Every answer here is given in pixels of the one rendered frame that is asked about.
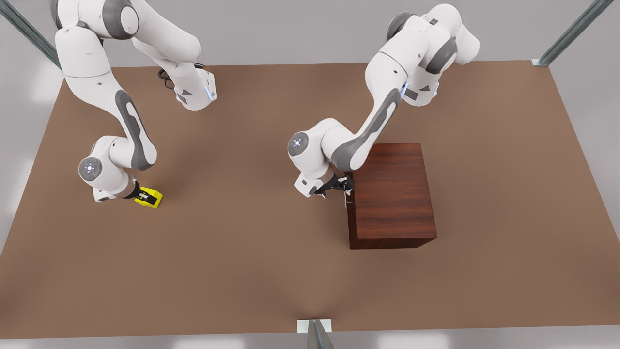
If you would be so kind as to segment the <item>dark wooden cabinet box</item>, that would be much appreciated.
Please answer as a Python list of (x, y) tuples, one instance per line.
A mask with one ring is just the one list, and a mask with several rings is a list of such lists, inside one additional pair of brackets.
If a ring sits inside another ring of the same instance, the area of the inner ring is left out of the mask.
[(419, 143), (376, 144), (349, 176), (354, 182), (346, 199), (352, 250), (417, 248), (436, 239)]

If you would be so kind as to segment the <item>silver frame post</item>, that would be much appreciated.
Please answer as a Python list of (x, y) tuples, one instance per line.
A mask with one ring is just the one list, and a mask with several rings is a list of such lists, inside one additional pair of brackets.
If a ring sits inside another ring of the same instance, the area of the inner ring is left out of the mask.
[(297, 321), (297, 332), (307, 333), (306, 349), (334, 349), (328, 333), (332, 332), (330, 319), (304, 319)]
[(530, 60), (534, 67), (548, 67), (614, 0), (594, 0), (575, 22), (540, 58)]
[(0, 0), (0, 14), (61, 69), (55, 47), (8, 0)]

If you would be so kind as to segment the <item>yellow block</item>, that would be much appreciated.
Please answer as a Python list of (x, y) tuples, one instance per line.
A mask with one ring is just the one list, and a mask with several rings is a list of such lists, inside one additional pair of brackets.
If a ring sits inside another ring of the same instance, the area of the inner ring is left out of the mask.
[(163, 195), (157, 190), (141, 187), (134, 201), (144, 207), (158, 208)]

